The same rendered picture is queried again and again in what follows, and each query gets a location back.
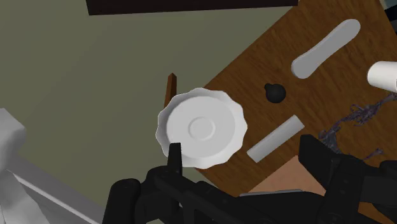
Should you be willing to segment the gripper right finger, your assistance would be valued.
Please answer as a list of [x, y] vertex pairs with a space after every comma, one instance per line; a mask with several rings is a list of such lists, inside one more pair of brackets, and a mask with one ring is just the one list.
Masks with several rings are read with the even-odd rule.
[[335, 153], [309, 134], [300, 136], [298, 160], [326, 190], [317, 224], [380, 224], [358, 212], [360, 202], [397, 224], [397, 160], [373, 167]]

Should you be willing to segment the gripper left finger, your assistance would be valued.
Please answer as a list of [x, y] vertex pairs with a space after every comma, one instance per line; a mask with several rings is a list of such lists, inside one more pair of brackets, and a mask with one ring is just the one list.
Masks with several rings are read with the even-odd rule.
[[171, 144], [167, 165], [152, 168], [143, 182], [121, 179], [109, 191], [102, 224], [239, 224], [234, 197], [182, 175], [181, 145]]

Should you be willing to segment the white rectangular bar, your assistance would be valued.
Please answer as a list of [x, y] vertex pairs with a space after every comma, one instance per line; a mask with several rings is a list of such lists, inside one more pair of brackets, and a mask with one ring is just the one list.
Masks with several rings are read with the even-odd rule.
[[284, 144], [288, 139], [300, 132], [305, 125], [293, 115], [284, 123], [265, 136], [247, 151], [247, 155], [256, 163], [264, 159], [275, 149]]

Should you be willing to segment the dark purple tangled strands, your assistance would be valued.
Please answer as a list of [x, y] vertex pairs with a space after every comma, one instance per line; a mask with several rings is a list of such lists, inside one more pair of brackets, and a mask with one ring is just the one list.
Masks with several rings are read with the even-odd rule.
[[392, 101], [397, 101], [397, 93], [390, 92], [385, 98], [375, 104], [369, 104], [364, 107], [352, 104], [350, 107], [351, 113], [335, 122], [328, 130], [322, 130], [318, 134], [319, 140], [334, 153], [343, 154], [337, 144], [337, 132], [341, 129], [341, 123], [355, 121], [355, 126], [362, 126], [377, 114], [383, 104]]

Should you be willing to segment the brown wooden table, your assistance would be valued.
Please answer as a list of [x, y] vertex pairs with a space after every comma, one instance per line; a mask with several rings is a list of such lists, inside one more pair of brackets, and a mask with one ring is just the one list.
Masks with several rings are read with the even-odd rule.
[[[360, 22], [358, 35], [309, 78], [295, 77], [292, 61], [349, 18]], [[202, 174], [233, 196], [250, 191], [298, 153], [299, 136], [258, 163], [248, 149], [293, 115], [306, 134], [317, 135], [347, 116], [352, 104], [383, 99], [387, 92], [366, 79], [370, 66], [381, 60], [397, 61], [397, 34], [380, 0], [300, 0], [207, 84], [243, 107], [248, 130], [243, 147], [228, 162]], [[286, 89], [282, 102], [267, 100], [267, 83]]]

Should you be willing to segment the white scalloped plate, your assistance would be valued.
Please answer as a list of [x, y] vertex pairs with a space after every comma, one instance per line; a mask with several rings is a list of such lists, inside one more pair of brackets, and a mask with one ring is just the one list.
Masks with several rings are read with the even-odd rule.
[[155, 137], [163, 154], [181, 144], [183, 167], [224, 164], [242, 148], [247, 122], [242, 106], [226, 92], [195, 88], [175, 95], [158, 114]]

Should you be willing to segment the small black round knob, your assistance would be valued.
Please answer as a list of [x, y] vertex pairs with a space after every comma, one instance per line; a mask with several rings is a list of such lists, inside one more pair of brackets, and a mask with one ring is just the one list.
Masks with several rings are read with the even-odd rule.
[[280, 103], [286, 97], [286, 89], [280, 84], [267, 83], [264, 86], [266, 98], [271, 103]]

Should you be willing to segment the white cylinder cup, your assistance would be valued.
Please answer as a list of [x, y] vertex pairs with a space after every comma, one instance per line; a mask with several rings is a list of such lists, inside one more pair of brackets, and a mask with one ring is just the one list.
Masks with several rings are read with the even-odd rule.
[[374, 63], [368, 70], [367, 81], [373, 87], [397, 93], [397, 62]]

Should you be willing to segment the white long flat spatula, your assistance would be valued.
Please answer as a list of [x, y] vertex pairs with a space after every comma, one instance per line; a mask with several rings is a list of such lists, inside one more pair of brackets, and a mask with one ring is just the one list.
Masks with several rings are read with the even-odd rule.
[[360, 29], [361, 24], [358, 20], [344, 20], [319, 43], [298, 56], [291, 63], [291, 72], [297, 78], [308, 78], [326, 59], [353, 40]]

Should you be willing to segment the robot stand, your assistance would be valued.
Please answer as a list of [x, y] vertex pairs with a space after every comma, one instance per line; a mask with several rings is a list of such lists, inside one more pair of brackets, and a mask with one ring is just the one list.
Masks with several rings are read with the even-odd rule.
[[296, 6], [299, 0], [85, 0], [89, 15]]

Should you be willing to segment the white furniture frame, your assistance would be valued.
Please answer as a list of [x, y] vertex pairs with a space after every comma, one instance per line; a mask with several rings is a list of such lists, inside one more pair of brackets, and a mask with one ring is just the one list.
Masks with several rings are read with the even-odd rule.
[[0, 224], [100, 224], [102, 211], [16, 156], [25, 127], [0, 109]]

